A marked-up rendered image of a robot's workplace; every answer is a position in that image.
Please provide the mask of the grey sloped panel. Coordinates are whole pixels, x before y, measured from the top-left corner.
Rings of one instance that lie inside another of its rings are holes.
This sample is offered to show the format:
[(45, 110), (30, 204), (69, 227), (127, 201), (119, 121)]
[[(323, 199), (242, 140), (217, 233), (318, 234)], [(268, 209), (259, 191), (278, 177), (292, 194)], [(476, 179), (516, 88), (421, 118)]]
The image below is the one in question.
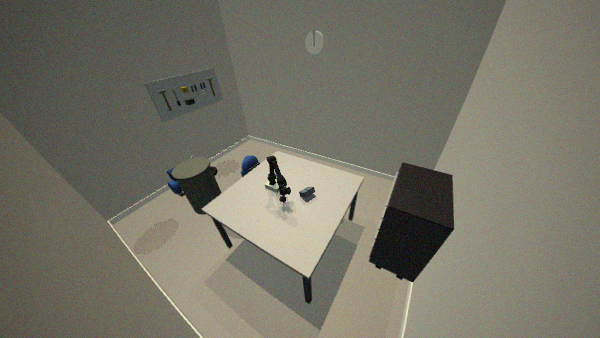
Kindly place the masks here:
[(314, 187), (306, 187), (305, 189), (301, 190), (299, 194), (302, 199), (308, 202), (314, 197), (316, 197), (316, 195), (313, 194), (314, 192), (316, 192)]

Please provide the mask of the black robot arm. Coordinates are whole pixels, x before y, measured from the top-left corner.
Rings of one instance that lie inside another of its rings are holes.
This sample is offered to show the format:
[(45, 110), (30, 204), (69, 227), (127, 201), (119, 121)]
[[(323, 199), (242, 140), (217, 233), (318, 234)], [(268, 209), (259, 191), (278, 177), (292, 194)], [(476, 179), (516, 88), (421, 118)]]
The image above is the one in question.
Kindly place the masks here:
[[(290, 187), (286, 188), (287, 182), (286, 179), (284, 178), (283, 175), (281, 175), (281, 172), (279, 170), (278, 164), (277, 164), (277, 160), (275, 156), (269, 156), (267, 157), (267, 162), (269, 163), (269, 169), (270, 169), (270, 173), (268, 174), (268, 180), (269, 180), (269, 184), (270, 185), (275, 185), (276, 184), (276, 175), (277, 175), (277, 183), (279, 186), (279, 189), (282, 191), (282, 193), (284, 195), (290, 195), (291, 193), (291, 189)], [(275, 173), (274, 173), (275, 170)], [(285, 184), (284, 184), (285, 183)]]

